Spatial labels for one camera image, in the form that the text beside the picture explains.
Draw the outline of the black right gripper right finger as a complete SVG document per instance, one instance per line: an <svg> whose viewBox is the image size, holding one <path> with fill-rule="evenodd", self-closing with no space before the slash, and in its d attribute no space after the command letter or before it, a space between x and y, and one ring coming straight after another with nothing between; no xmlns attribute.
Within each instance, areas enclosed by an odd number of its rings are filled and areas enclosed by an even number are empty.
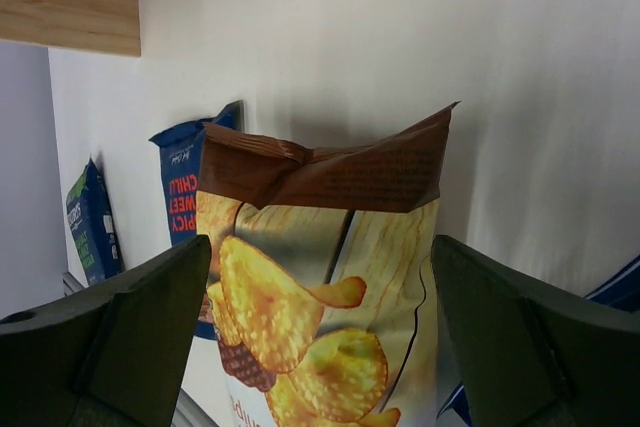
<svg viewBox="0 0 640 427"><path fill-rule="evenodd" d="M474 426L636 426L639 310L504 266L445 235L436 286Z"/></svg>

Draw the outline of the Chuba cassava chips bag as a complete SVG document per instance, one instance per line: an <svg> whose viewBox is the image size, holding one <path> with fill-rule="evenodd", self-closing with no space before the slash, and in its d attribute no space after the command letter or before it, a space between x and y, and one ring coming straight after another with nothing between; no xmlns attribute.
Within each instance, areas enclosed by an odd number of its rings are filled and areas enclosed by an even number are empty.
<svg viewBox="0 0 640 427"><path fill-rule="evenodd" d="M348 148L207 127L196 225L236 425L435 424L451 117Z"/></svg>

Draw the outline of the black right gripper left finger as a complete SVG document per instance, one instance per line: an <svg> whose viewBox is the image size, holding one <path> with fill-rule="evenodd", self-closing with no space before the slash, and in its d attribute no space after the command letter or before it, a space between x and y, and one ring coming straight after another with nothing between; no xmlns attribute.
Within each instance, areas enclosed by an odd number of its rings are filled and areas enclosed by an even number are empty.
<svg viewBox="0 0 640 427"><path fill-rule="evenodd" d="M197 235L1 321L4 426L168 426L211 260Z"/></svg>

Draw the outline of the blue Burts sea salt vinegar bag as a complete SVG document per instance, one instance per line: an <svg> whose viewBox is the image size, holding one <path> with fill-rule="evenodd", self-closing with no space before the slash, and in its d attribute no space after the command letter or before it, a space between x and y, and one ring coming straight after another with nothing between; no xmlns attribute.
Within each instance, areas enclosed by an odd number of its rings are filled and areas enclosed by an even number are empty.
<svg viewBox="0 0 640 427"><path fill-rule="evenodd" d="M106 184L92 158L67 193L65 205L67 224L88 285L121 273L124 265Z"/></svg>

